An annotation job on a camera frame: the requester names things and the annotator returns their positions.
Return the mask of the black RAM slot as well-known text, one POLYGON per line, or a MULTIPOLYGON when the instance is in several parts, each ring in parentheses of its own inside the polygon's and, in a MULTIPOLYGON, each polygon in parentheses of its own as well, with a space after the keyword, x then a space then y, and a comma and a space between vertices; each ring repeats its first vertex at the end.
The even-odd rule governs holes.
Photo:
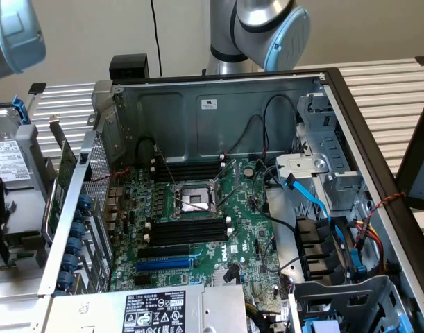
POLYGON ((185 167, 183 167, 183 168, 180 168, 180 167, 170 168, 172 173, 180 173, 181 171, 184 171, 184 172, 216 171, 216 172, 218 172, 220 169, 221 169, 221 167, 218 169, 218 168, 201 167, 201 166, 200 167, 187 167, 187 168, 185 168, 185 167))
POLYGON ((186 231, 186 230, 225 230, 226 219, 222 217, 213 219, 190 219, 169 222, 147 223, 146 229, 151 232, 186 231))
POLYGON ((151 226, 151 234, 164 235, 212 235, 212 234, 225 234, 227 225, 220 221, 209 222, 192 222, 192 223, 158 223, 151 226))
POLYGON ((169 164, 169 170, 175 179, 213 178, 221 170, 219 162, 169 164))
POLYGON ((226 228, 206 228, 201 230, 155 229, 144 233, 144 239, 146 239, 152 246, 171 246, 176 244, 199 244, 215 241, 227 241, 228 235, 226 228))
POLYGON ((146 234, 144 240, 149 246, 176 246, 186 244, 204 244, 210 242, 227 241, 228 236, 223 234, 146 234))
MULTIPOLYGON (((176 182, 189 181, 189 180, 206 180, 213 179, 218 172, 216 171, 199 171, 199 172, 184 172, 172 173, 176 182)), ((171 178, 167 170, 161 170, 152 174, 156 182, 171 182, 171 178)))
MULTIPOLYGON (((220 160, 211 160, 211 161, 184 161, 184 162, 167 162, 167 165, 170 168, 180 167, 180 168, 187 168, 187 167, 212 167, 212 168, 220 168, 222 161, 220 160)), ((158 157, 152 157, 150 159, 150 165, 151 166, 157 166, 161 165, 164 167, 164 161, 162 160, 161 156, 158 157)))

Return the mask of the silver hard disk with label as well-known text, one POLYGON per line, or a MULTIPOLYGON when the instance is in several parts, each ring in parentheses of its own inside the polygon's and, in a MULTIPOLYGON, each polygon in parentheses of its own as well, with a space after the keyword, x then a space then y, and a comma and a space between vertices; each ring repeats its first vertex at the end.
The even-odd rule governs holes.
POLYGON ((14 107, 0 105, 0 179, 8 190, 33 186, 25 153, 15 139, 21 124, 14 107))

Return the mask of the grey parts rack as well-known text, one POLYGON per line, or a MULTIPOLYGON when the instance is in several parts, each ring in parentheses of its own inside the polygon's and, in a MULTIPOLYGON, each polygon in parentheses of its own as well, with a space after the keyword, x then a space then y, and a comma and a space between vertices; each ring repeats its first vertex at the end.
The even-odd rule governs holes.
MULTIPOLYGON (((12 107, 12 102, 2 104, 12 107)), ((4 186, 6 222, 0 231, 3 238, 8 234, 38 234, 40 239, 21 246, 7 246, 4 242, 9 250, 9 262, 0 266, 0 282, 23 275, 41 275, 46 264, 49 245, 42 236, 42 219, 56 173, 51 160, 43 156, 37 136, 33 124, 21 124, 17 131, 15 139, 25 153, 33 186, 15 190, 4 186)))

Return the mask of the green graphics card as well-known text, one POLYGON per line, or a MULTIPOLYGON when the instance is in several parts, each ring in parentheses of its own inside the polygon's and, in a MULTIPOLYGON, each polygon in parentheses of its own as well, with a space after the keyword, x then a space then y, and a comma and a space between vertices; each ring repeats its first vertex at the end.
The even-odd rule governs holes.
POLYGON ((58 173, 53 181, 51 193, 46 202, 42 219, 42 236, 44 240, 51 245, 58 227, 60 215, 62 214, 63 205, 76 167, 77 159, 57 117, 52 116, 49 119, 49 127, 61 152, 58 173))

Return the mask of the silver power supply with label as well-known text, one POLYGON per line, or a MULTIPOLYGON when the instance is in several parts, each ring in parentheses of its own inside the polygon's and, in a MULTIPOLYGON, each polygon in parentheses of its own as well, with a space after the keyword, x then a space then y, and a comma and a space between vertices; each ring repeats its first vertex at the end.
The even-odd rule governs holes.
POLYGON ((242 287, 202 284, 58 296, 44 333, 247 333, 242 287))

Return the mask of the silver rear port block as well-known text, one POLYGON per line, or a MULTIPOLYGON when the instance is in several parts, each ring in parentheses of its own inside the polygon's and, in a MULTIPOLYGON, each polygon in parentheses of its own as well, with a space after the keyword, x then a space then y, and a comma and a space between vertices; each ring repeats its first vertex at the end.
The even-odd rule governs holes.
POLYGON ((124 207, 124 188, 112 187, 105 201, 104 218, 108 234, 112 234, 117 226, 123 224, 122 208, 124 207))

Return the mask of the long black expansion slot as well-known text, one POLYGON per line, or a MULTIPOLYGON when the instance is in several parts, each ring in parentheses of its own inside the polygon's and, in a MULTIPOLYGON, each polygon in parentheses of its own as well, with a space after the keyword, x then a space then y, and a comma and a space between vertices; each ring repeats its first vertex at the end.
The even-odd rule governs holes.
POLYGON ((190 256, 190 247, 188 245, 176 246, 160 246, 160 247, 145 247, 137 251, 139 259, 147 258, 162 258, 162 257, 176 257, 176 256, 190 256))

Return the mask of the blue expansion slot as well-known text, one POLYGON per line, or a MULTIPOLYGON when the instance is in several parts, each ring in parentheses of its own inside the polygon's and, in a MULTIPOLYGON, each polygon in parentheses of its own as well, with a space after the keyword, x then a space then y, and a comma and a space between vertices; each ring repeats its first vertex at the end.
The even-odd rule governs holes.
POLYGON ((165 271, 182 268, 192 268, 193 257, 169 257, 165 259, 141 260, 136 263, 136 271, 165 271))

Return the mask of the black box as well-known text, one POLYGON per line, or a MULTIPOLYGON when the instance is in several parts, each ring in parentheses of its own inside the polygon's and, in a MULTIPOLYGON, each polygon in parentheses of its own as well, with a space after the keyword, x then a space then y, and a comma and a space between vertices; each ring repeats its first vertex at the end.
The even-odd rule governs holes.
POLYGON ((111 80, 149 78, 149 65, 146 53, 114 55, 110 61, 111 80))

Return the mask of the CPU socket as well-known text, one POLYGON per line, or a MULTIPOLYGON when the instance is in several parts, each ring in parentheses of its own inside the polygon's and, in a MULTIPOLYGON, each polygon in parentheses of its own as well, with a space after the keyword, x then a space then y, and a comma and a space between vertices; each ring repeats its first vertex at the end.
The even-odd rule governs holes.
POLYGON ((172 208, 169 218, 172 220, 190 220, 190 219, 212 219, 223 215, 222 209, 218 203, 221 198, 221 185, 217 181, 212 180, 196 180, 191 182, 179 182, 171 187, 172 208), (181 212, 180 204, 177 203, 173 196, 191 196, 191 202, 207 203, 211 212, 181 212))

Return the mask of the silver chipset heat sink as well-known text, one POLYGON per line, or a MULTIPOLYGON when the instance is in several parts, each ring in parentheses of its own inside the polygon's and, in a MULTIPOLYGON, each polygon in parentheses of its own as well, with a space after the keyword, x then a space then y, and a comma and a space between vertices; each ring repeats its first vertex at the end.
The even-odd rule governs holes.
POLYGON ((219 269, 215 270, 212 275, 212 286, 232 286, 240 284, 240 275, 236 274, 235 269, 219 269))

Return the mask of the silver socket cover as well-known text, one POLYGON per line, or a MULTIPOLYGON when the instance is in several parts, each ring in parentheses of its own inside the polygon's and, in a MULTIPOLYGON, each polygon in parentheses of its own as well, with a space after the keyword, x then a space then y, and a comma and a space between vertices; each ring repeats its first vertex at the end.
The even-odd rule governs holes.
POLYGON ((239 172, 239 166, 237 165, 237 161, 236 160, 231 160, 230 162, 221 163, 221 169, 218 172, 218 174, 213 178, 213 182, 216 183, 221 176, 223 176, 227 171, 229 170, 233 170, 233 179, 234 179, 234 185, 236 187, 240 186, 240 172, 239 172))

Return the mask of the open grey PC case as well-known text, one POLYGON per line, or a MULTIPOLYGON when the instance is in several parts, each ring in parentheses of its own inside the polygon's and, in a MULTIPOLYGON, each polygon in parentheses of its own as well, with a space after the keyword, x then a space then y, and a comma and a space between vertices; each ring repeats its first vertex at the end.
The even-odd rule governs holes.
POLYGON ((341 74, 336 69, 227 78, 201 76, 156 80, 101 81, 92 94, 94 115, 78 152, 62 214, 40 285, 31 333, 44 333, 58 296, 120 292, 110 290, 114 261, 104 207, 112 181, 128 168, 149 167, 152 157, 167 162, 236 160, 261 166, 268 214, 273 221, 280 285, 260 297, 242 287, 247 333, 291 333, 289 295, 306 281, 295 240, 296 219, 343 216, 367 273, 348 284, 379 275, 397 289, 415 329, 424 333, 424 236, 387 161, 341 74), (352 171, 364 188, 351 210, 330 211, 293 174, 279 176, 276 158, 296 152, 298 100, 322 93, 337 117, 337 134, 352 171), (77 207, 80 194, 92 197, 90 211, 77 207), (56 286, 70 227, 85 224, 85 235, 68 290, 56 286))

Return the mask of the green Dell motherboard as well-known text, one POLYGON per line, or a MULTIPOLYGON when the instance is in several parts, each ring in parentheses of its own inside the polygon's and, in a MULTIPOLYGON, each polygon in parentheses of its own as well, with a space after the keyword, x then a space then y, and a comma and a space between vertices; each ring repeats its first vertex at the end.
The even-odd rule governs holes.
POLYGON ((212 286, 215 270, 235 269, 240 275, 244 293, 260 297, 272 292, 280 285, 276 272, 276 253, 273 221, 268 214, 268 201, 264 189, 266 179, 261 166, 246 158, 236 159, 240 172, 240 186, 234 185, 233 170, 227 171, 218 180, 221 198, 218 206, 227 223, 227 241, 204 244, 186 244, 193 257, 192 268, 165 271, 136 271, 139 259, 137 251, 149 247, 144 233, 145 226, 153 222, 178 221, 169 218, 172 208, 172 182, 156 182, 152 174, 166 167, 161 165, 128 168, 112 181, 112 187, 124 188, 123 224, 110 235, 114 261, 110 275, 111 291, 129 291, 156 287, 174 287, 202 284, 212 286), (248 178, 244 169, 251 167, 254 175, 248 178), (136 275, 150 274, 151 286, 136 287, 136 275))

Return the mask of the black fan shroud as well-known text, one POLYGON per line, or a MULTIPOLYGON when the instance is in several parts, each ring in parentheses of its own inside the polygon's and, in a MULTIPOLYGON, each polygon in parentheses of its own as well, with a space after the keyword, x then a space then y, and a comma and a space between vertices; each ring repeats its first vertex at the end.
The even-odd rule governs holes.
POLYGON ((299 216, 295 240, 306 281, 335 286, 354 280, 357 268, 351 255, 353 236, 345 217, 315 221, 299 216))

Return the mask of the blue plastic block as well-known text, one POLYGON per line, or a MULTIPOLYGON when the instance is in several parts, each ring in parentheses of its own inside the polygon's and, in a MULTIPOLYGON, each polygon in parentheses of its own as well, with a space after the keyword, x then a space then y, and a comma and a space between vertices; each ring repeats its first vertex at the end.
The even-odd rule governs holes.
POLYGON ((305 321, 302 333, 341 333, 336 320, 305 321))

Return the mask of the grey front drive cage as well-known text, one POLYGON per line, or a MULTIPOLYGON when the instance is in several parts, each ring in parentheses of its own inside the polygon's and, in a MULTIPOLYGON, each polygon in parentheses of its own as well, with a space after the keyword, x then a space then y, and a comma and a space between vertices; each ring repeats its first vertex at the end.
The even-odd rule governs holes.
POLYGON ((385 275, 358 284, 295 285, 289 295, 291 333, 305 321, 336 320, 341 333, 415 333, 397 289, 385 275))

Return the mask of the silver disk bay cage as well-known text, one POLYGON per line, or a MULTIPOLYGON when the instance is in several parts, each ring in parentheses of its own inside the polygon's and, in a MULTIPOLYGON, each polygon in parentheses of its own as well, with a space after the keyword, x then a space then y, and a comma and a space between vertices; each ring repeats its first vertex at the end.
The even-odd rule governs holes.
POLYGON ((329 98, 322 93, 302 96, 297 111, 296 152, 276 158, 279 176, 293 174, 330 211, 351 210, 363 180, 346 159, 329 98))

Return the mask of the blue plastic latch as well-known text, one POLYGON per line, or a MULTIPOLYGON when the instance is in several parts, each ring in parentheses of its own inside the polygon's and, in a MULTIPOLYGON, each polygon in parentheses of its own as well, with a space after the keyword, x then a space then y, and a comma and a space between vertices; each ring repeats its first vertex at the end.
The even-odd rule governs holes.
POLYGON ((350 258, 352 262, 352 276, 354 280, 358 280, 362 278, 364 275, 366 275, 367 270, 365 265, 362 264, 362 261, 359 256, 359 251, 357 248, 351 248, 350 249, 350 258))

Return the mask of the black framed side panel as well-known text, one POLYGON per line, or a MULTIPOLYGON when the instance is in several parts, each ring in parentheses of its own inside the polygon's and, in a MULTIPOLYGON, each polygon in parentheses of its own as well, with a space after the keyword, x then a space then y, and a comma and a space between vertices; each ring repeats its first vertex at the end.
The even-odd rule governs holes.
POLYGON ((397 172, 396 184, 406 193, 407 203, 424 234, 424 108, 397 172))

